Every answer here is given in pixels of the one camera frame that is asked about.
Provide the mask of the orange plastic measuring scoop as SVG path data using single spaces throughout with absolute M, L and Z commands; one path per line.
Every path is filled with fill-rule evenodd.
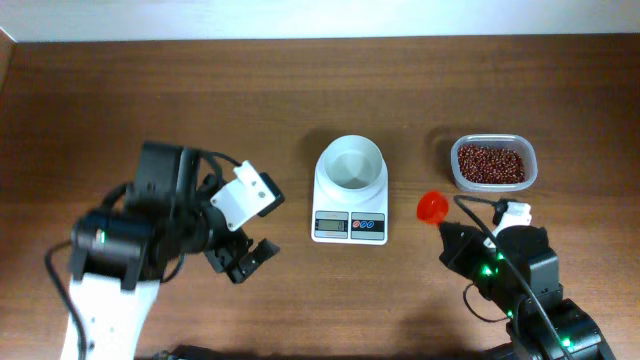
M 421 222 L 439 226 L 443 223 L 449 212 L 449 202 L 446 197 L 435 190 L 426 192 L 420 199 L 416 208 L 416 217 Z

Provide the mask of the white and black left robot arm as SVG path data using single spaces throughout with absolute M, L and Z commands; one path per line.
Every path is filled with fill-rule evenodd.
M 73 226 L 70 283 L 49 274 L 69 313 L 64 359 L 132 359 L 171 261 L 202 254 L 234 284 L 246 281 L 279 248 L 254 242 L 243 225 L 281 205 L 284 194 L 250 162 L 224 154 L 147 141 L 133 181 L 111 190 Z

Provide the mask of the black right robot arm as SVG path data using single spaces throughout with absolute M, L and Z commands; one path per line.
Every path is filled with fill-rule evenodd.
M 511 345 L 504 359 L 613 359 L 596 322 L 564 296 L 559 260 L 543 228 L 517 225 L 497 235 L 500 250 L 484 245 L 472 226 L 443 222 L 440 261 L 468 279 L 505 313 Z

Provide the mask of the white digital kitchen scale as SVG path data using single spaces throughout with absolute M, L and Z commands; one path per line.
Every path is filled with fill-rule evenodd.
M 317 243 L 382 246 L 389 240 L 389 179 L 382 176 L 362 190 L 330 185 L 320 169 L 314 174 L 311 238 Z

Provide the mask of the red beans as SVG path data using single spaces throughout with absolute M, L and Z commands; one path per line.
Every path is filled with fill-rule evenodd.
M 516 184 L 525 181 L 522 158 L 513 150 L 464 145 L 457 150 L 462 176 L 479 184 Z

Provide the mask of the clear plastic container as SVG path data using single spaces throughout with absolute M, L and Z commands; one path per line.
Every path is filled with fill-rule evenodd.
M 465 192 L 516 192 L 538 177 L 531 143 L 519 135 L 473 134 L 459 138 L 450 150 L 456 186 Z

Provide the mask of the white round bowl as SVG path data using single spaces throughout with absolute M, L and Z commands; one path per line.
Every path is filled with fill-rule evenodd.
M 362 190 L 382 176 L 384 159 L 372 140 L 360 135 L 345 135 L 327 146 L 319 165 L 330 185 L 345 190 Z

